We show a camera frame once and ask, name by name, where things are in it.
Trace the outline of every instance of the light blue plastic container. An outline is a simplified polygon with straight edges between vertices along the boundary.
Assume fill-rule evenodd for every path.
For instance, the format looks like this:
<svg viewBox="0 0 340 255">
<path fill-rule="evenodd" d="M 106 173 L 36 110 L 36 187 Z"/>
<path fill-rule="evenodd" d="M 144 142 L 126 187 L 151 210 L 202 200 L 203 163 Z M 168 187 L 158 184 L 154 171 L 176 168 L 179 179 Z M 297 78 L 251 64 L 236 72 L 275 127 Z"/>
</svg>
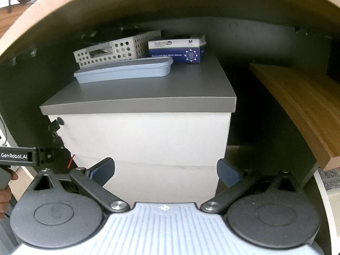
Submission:
<svg viewBox="0 0 340 255">
<path fill-rule="evenodd" d="M 83 68 L 74 73 L 79 83 L 138 77 L 163 77 L 169 74 L 173 59 L 169 56 L 116 61 Z"/>
</svg>

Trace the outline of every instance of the round black cover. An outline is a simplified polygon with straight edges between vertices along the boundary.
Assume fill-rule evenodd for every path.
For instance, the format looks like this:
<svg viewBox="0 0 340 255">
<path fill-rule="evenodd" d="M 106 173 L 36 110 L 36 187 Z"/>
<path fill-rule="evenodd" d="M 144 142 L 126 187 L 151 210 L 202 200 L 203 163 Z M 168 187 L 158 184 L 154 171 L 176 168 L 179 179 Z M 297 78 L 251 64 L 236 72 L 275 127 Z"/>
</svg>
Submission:
<svg viewBox="0 0 340 255">
<path fill-rule="evenodd" d="M 227 221 L 246 241 L 273 249 L 311 244 L 320 226 L 305 195 L 280 190 L 237 200 L 228 210 Z"/>
<path fill-rule="evenodd" d="M 40 248 L 64 248 L 92 235 L 103 212 L 92 199 L 64 190 L 27 191 L 11 214 L 19 241 Z"/>
</svg>

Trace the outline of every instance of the human hand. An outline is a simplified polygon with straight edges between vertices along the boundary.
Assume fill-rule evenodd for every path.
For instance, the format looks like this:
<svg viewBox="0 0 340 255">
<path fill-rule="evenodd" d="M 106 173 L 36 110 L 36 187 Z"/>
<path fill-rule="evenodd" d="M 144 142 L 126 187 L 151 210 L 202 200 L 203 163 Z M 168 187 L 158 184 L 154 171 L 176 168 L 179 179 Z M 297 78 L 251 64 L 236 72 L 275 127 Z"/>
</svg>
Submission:
<svg viewBox="0 0 340 255">
<path fill-rule="evenodd" d="M 9 168 L 5 168 L 5 170 L 12 175 L 12 180 L 17 180 L 19 178 L 13 170 Z M 7 211 L 7 208 L 10 204 L 11 197 L 11 188 L 9 187 L 9 185 L 7 185 L 4 190 L 0 191 L 0 220 L 3 220 L 5 218 L 5 212 Z"/>
</svg>

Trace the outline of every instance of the white crosshair mark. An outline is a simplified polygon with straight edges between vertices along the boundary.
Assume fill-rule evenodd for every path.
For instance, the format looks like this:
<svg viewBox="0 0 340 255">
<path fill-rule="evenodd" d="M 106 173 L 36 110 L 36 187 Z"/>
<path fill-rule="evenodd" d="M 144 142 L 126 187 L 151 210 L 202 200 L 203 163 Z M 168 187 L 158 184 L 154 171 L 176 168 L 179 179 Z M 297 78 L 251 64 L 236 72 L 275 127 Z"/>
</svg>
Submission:
<svg viewBox="0 0 340 255">
<path fill-rule="evenodd" d="M 169 205 L 166 205 L 166 204 L 164 204 L 164 205 L 162 205 L 161 207 L 158 207 L 158 208 L 163 210 L 164 212 L 171 209 L 171 207 Z"/>
</svg>

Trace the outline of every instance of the ribbed plate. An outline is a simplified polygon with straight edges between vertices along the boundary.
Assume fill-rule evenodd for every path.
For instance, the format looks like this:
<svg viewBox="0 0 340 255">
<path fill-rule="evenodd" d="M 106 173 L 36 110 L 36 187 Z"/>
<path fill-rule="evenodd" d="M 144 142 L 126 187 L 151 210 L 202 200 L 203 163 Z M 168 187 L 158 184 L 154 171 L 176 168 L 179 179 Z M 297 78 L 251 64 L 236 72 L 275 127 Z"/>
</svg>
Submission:
<svg viewBox="0 0 340 255">
<path fill-rule="evenodd" d="M 310 246 L 270 250 L 235 236 L 219 215 L 194 203 L 137 203 L 112 214 L 100 232 L 74 247 L 41 250 L 21 245 L 13 255 L 316 255 Z"/>
</svg>

